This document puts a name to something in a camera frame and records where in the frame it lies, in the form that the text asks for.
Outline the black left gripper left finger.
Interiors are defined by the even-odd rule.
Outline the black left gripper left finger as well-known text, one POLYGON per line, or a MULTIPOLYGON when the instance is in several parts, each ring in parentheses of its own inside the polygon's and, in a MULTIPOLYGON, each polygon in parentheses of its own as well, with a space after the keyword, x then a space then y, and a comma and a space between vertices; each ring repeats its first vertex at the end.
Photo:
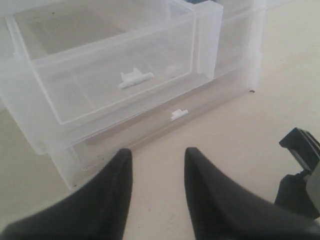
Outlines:
POLYGON ((120 149, 88 183, 56 204, 12 222, 2 240, 121 240, 133 188, 131 150, 120 149))

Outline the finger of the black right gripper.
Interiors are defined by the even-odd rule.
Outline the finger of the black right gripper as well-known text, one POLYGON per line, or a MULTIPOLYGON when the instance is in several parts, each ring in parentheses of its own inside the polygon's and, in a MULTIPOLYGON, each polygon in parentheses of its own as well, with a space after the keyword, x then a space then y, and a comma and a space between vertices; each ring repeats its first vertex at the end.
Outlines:
POLYGON ((313 173, 320 163, 320 143, 307 130, 295 127, 279 141, 299 165, 307 172, 313 173))

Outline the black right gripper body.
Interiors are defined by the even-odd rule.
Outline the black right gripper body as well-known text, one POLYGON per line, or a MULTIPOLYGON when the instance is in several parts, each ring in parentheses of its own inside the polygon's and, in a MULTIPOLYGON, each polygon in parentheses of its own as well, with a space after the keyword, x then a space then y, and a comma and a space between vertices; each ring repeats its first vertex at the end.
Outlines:
POLYGON ((320 217, 320 212, 306 190, 309 173, 307 170, 302 170, 297 174, 284 176, 279 183, 274 204, 300 216, 316 220, 320 217))

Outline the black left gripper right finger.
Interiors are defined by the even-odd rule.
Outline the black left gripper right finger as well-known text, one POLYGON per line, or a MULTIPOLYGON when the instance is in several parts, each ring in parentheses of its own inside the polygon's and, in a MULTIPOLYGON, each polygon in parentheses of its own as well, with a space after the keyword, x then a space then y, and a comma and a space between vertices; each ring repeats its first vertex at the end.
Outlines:
POLYGON ((184 188, 197 240, 318 240, 320 225, 253 194, 198 148, 184 154, 184 188))

